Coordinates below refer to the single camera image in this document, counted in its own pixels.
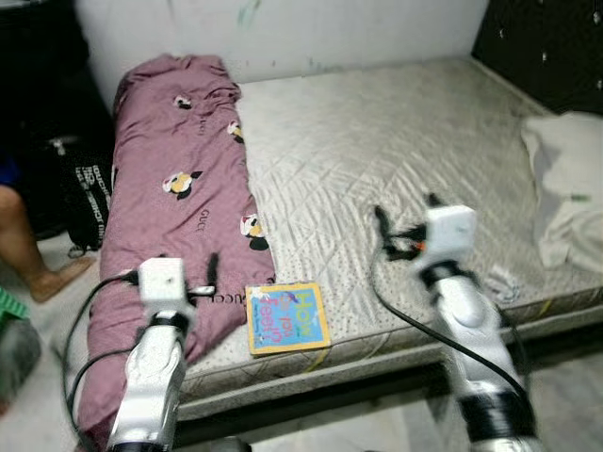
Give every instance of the pink blanket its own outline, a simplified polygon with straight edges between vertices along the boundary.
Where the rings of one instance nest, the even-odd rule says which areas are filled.
[[[184,258],[190,287],[204,285],[216,252],[219,293],[199,300],[189,362],[245,323],[245,285],[274,277],[247,187],[239,96],[216,56],[161,56],[124,77],[115,103],[117,173],[101,277],[165,254]],[[143,325],[137,289],[110,285],[90,311],[90,356],[131,346]],[[102,361],[86,378],[79,425],[102,450],[125,388],[126,358]]]

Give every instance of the white cloth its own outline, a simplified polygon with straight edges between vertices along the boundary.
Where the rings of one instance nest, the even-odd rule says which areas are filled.
[[[534,236],[543,264],[603,272],[603,120],[530,118],[522,137],[538,192]]]

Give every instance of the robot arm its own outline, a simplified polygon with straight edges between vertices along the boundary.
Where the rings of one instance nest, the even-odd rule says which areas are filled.
[[[466,421],[471,450],[542,451],[530,402],[498,332],[498,310],[480,291],[473,275],[460,268],[473,250],[475,212],[463,205],[445,206],[433,195],[428,203],[426,224],[401,234],[389,233],[383,209],[376,207],[375,214],[388,260],[412,261],[413,272],[431,293],[436,310],[434,330],[497,367],[495,371],[460,349],[444,348],[450,385]],[[393,238],[409,240],[410,248],[397,249]]]
[[[212,258],[208,273],[214,277],[216,264]],[[210,296],[214,290],[208,285],[195,293]],[[139,292],[148,327],[126,364],[125,395],[107,444],[111,452],[171,450],[187,368],[184,346],[195,309],[188,302],[182,259],[145,261],[139,268]]]

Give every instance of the person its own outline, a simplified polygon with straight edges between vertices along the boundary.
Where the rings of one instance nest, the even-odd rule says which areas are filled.
[[[0,181],[0,260],[10,266],[29,289],[31,298],[44,303],[84,273],[94,259],[81,257],[53,271],[42,260],[27,218],[23,199]]]

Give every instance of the book cover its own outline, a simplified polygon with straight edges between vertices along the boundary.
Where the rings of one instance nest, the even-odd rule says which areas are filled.
[[[315,282],[248,286],[246,300],[253,355],[331,344]]]

